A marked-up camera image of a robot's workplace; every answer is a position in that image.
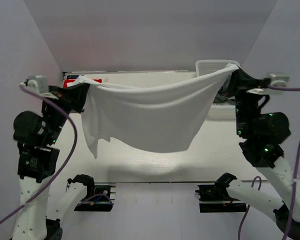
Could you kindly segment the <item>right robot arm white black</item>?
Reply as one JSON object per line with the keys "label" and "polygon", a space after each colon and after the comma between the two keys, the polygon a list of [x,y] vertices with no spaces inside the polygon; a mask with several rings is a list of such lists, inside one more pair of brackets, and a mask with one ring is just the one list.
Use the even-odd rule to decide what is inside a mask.
{"label": "right robot arm white black", "polygon": [[214,183],[215,192],[223,200],[237,199],[268,216],[284,239],[300,240],[300,181],[280,146],[291,135],[289,120],[282,112],[261,113],[270,95],[259,90],[273,89],[270,83],[270,78],[256,79],[239,68],[231,74],[228,92],[235,98],[236,133],[244,139],[239,143],[242,153],[280,197],[249,187],[230,173]]}

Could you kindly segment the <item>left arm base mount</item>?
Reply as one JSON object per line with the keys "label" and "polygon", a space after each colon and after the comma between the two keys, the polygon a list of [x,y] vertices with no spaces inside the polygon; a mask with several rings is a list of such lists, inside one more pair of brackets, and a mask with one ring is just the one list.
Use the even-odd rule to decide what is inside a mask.
{"label": "left arm base mount", "polygon": [[76,212],[110,212],[116,197],[115,183],[95,183],[94,195],[85,197],[74,209]]}

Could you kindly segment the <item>white t shirt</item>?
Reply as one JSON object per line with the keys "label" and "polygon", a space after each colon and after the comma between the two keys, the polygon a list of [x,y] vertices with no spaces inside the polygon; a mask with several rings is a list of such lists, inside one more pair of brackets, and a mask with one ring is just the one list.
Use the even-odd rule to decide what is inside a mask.
{"label": "white t shirt", "polygon": [[153,153],[186,151],[197,135],[215,96],[239,67],[227,64],[215,72],[154,87],[89,84],[81,115],[85,141],[97,156],[99,140],[117,139],[133,148]]}

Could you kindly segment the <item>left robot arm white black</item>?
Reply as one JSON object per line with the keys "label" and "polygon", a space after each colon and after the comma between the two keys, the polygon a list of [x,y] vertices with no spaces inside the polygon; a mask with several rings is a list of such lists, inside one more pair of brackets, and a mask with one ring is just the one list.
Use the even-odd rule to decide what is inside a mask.
{"label": "left robot arm white black", "polygon": [[17,175],[20,183],[20,206],[13,230],[14,240],[60,240],[63,236],[61,221],[77,204],[95,196],[94,179],[85,174],[68,179],[68,190],[61,205],[47,216],[50,185],[70,160],[67,156],[56,168],[60,150],[53,148],[63,126],[74,121],[71,112],[82,113],[89,84],[80,83],[68,88],[44,87],[43,94],[31,91],[30,82],[20,89],[42,101],[41,115],[32,111],[21,112],[13,122],[13,139],[17,142],[19,160]]}

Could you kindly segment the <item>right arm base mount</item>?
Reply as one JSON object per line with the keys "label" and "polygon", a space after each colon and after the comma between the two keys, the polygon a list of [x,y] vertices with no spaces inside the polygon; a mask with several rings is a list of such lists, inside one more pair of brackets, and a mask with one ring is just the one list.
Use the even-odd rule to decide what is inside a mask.
{"label": "right arm base mount", "polygon": [[217,188],[214,184],[198,185],[195,190],[200,213],[244,213],[247,204]]}

